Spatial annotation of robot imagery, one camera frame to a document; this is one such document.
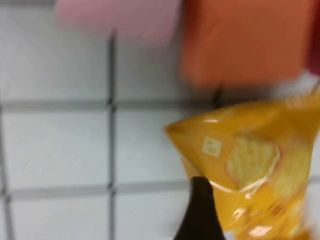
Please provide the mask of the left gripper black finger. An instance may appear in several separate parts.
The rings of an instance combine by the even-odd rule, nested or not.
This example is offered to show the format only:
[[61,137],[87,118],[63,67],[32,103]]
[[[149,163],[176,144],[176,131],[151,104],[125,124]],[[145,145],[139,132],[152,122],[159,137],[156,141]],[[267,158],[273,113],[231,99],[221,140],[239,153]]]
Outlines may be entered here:
[[218,219],[213,188],[203,176],[190,179],[188,207],[174,240],[225,240]]

